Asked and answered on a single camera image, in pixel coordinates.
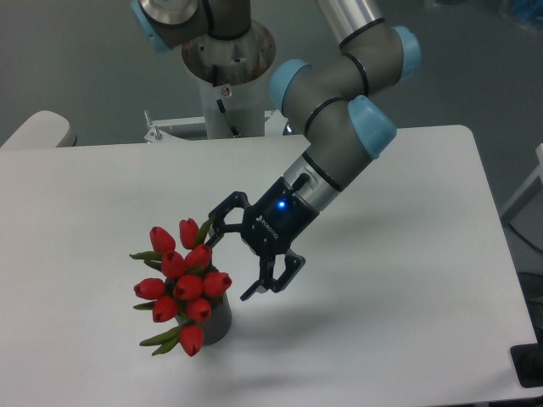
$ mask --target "tulip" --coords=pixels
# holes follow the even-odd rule
[[[191,250],[196,246],[194,240],[198,234],[198,224],[193,218],[182,220],[179,222],[179,234],[181,235],[181,243],[186,250]]]
[[[204,331],[199,326],[185,326],[179,333],[179,343],[191,358],[200,351],[203,342]]]
[[[156,300],[153,307],[153,321],[166,322],[177,315],[179,307],[177,301],[172,297],[165,295]]]
[[[176,241],[170,233],[161,227],[155,226],[151,229],[149,236],[151,237],[151,244],[155,252],[166,253],[176,248]]]
[[[232,279],[228,273],[211,271],[204,279],[204,293],[212,298],[220,297],[231,285]]]
[[[185,258],[185,265],[188,269],[193,269],[201,265],[204,269],[211,260],[211,247],[207,244],[199,244]]]
[[[166,277],[176,280],[185,274],[185,259],[173,250],[162,254],[162,274]]]
[[[134,286],[134,293],[144,299],[158,299],[164,295],[164,290],[164,282],[159,278],[146,278]]]
[[[187,274],[179,279],[173,289],[173,295],[183,301],[190,301],[202,295],[203,291],[204,284],[202,283],[202,279],[198,276]]]
[[[187,316],[198,322],[207,321],[211,317],[211,305],[207,299],[196,298],[187,303]]]

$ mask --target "white table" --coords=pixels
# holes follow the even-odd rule
[[[251,202],[301,137],[0,154],[2,406],[418,406],[539,396],[509,348],[533,343],[471,132],[401,130],[302,234],[307,264],[280,294],[238,296],[258,260],[230,236],[233,326],[188,358],[151,358],[154,324],[129,253],[148,231]]]

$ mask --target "tulip bouquet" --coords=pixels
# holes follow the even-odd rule
[[[212,223],[213,219],[209,219],[199,228],[192,218],[179,222],[182,246],[190,250],[185,258],[176,251],[176,241],[170,233],[157,226],[149,233],[153,250],[130,255],[133,259],[143,260],[145,265],[165,277],[165,280],[146,278],[134,287],[139,298],[150,300],[134,309],[152,310],[154,322],[173,318],[179,322],[179,326],[140,342],[141,346],[159,346],[153,355],[170,352],[180,343],[189,356],[194,356],[206,344],[205,324],[216,309],[224,308],[225,303],[227,306],[225,291],[232,280],[212,265],[211,247],[204,244]],[[224,321],[219,322],[223,332],[219,337],[214,333],[215,342],[230,326],[229,308],[227,318],[226,326]]]

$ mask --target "gray floor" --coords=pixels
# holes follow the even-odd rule
[[[70,121],[79,145],[142,142],[145,109],[155,119],[201,114],[179,52],[153,53],[129,3],[0,2],[0,145],[44,109]],[[431,9],[423,0],[378,3],[391,25],[417,34],[423,67],[374,101],[399,127],[469,127],[501,206],[536,166],[543,142],[543,31],[504,20],[497,0]],[[318,67],[339,53],[312,0],[253,0],[253,14],[276,38],[276,66],[302,58]],[[540,246],[542,209],[538,197],[515,220]],[[507,236],[518,270],[542,272],[541,257]]]

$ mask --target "gray vase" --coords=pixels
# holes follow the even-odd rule
[[[177,323],[183,325],[181,318],[176,317]],[[206,322],[197,322],[204,331],[204,345],[212,345],[223,339],[232,324],[232,311],[226,293],[222,294],[222,302],[213,308],[211,317]]]

